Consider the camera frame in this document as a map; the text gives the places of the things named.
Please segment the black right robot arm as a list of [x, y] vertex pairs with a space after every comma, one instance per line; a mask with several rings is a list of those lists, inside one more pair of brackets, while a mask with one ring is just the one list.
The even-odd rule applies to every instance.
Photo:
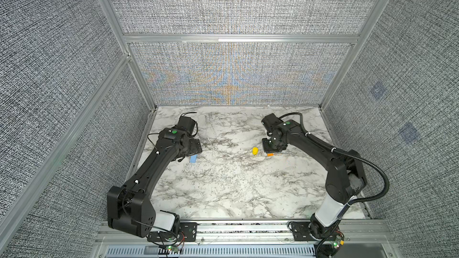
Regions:
[[326, 171], [326, 196], [317, 211], [310, 218], [310, 235], [321, 240], [337, 229], [339, 221], [349, 209], [349, 202], [356, 199], [366, 186], [367, 180], [363, 163], [357, 158], [358, 152], [339, 154], [330, 144], [303, 131], [301, 124], [294, 120], [283, 121], [275, 114], [262, 119], [267, 138], [262, 140], [264, 152], [277, 154], [294, 146], [314, 160]]

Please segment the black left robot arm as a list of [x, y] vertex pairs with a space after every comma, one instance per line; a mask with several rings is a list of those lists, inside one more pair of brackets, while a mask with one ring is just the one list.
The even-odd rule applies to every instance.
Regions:
[[113, 186], [107, 194], [108, 226], [144, 238], [151, 231], [176, 237], [178, 215], [158, 213], [151, 196], [159, 178], [172, 161], [182, 161], [202, 152], [195, 126], [176, 125], [158, 135], [153, 151], [123, 186]]

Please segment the aluminium horizontal back bar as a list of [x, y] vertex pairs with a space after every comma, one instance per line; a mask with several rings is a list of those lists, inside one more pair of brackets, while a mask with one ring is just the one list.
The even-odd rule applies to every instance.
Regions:
[[339, 43], [355, 44], [358, 35], [125, 34], [126, 43]]

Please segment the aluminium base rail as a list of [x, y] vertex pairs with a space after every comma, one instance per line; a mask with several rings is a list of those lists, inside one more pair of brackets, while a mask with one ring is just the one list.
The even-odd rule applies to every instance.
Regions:
[[[107, 226], [100, 227], [92, 258], [315, 258], [318, 241], [307, 238], [305, 219], [185, 219], [189, 236], [169, 250]], [[321, 250], [338, 258], [401, 258], [383, 220], [344, 219], [343, 242], [330, 238]]]

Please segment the aluminium corner post left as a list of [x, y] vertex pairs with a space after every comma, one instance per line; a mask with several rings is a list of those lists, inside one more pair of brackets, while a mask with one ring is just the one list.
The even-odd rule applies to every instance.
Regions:
[[138, 67], [137, 61], [135, 59], [135, 56], [132, 53], [132, 50], [129, 44], [126, 43], [124, 39], [123, 29], [121, 27], [121, 24], [119, 23], [119, 20], [117, 18], [117, 15], [114, 11], [112, 4], [110, 3], [109, 0], [98, 0], [98, 1], [112, 29], [114, 37], [116, 38], [118, 45], [120, 46], [120, 49], [123, 51], [123, 53], [125, 53], [128, 56], [127, 64], [130, 67], [130, 70], [134, 76], [134, 79], [137, 83], [137, 86], [140, 89], [140, 92], [146, 104], [148, 105], [150, 110], [156, 110], [157, 105], [154, 101], [153, 95], [148, 87], [148, 84], [145, 78], [142, 75], [141, 68]]

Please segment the aluminium corner post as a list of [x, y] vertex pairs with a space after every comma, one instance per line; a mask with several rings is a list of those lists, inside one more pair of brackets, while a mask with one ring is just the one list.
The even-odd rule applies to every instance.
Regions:
[[121, 24], [119, 23], [119, 20], [117, 18], [117, 15], [114, 11], [112, 4], [110, 3], [109, 0], [98, 0], [98, 1], [112, 29], [114, 37], [116, 38], [118, 45], [120, 46], [120, 49], [123, 51], [123, 53], [125, 53], [128, 56], [127, 64], [130, 67], [130, 70], [134, 76], [134, 79], [137, 83], [137, 86], [140, 89], [140, 92], [146, 104], [148, 105], [150, 110], [156, 110], [157, 105], [154, 101], [153, 95], [148, 87], [148, 84], [145, 78], [142, 75], [141, 68], [138, 67], [137, 61], [135, 59], [135, 56], [132, 53], [132, 50], [129, 44], [126, 43], [124, 39], [123, 29], [121, 27]]
[[371, 8], [367, 18], [364, 21], [364, 24], [359, 32], [357, 43], [353, 44], [352, 48], [347, 53], [343, 64], [338, 69], [337, 73], [333, 77], [322, 102], [319, 105], [321, 111], [325, 110], [329, 103], [331, 102], [333, 96], [337, 92], [338, 87], [342, 84], [345, 76], [349, 72], [353, 62], [356, 60], [357, 56], [363, 49], [367, 39], [369, 38], [372, 30], [374, 29], [377, 21], [380, 19], [384, 10], [387, 7], [387, 4], [390, 0], [376, 0], [375, 4]]

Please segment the aluminium left wall bar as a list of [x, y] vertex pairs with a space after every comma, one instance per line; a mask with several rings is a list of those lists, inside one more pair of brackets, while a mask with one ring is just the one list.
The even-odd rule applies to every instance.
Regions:
[[29, 208], [35, 204], [36, 199], [40, 196], [43, 188], [47, 186], [47, 179], [51, 179], [54, 176], [59, 164], [65, 156], [67, 156], [69, 150], [72, 148], [72, 145], [79, 138], [81, 132], [96, 112], [98, 106], [104, 100], [107, 92], [109, 92], [114, 82], [116, 82], [119, 74], [128, 63], [128, 60], [129, 55], [122, 55], [116, 66], [102, 81], [100, 87], [83, 107], [80, 114], [75, 118], [75, 121], [71, 124], [68, 131], [63, 135], [42, 166], [38, 169], [29, 183], [27, 183], [22, 193], [6, 212], [1, 221], [1, 247], [8, 245], [18, 227], [29, 213]]

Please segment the aluminium corner post right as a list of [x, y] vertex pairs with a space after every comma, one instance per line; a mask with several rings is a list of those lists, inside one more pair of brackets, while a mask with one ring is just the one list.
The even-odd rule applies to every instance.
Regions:
[[337, 92], [338, 87], [342, 84], [345, 76], [349, 72], [353, 62], [356, 60], [357, 56], [363, 49], [367, 39], [369, 38], [372, 30], [374, 29], [377, 21], [380, 19], [384, 10], [387, 7], [387, 4], [390, 0], [376, 0], [375, 4], [371, 8], [367, 18], [364, 21], [364, 24], [359, 32], [357, 43], [353, 44], [352, 48], [347, 53], [343, 64], [338, 69], [337, 73], [333, 77], [322, 102], [319, 105], [321, 111], [325, 110], [329, 103], [331, 102], [333, 96]]

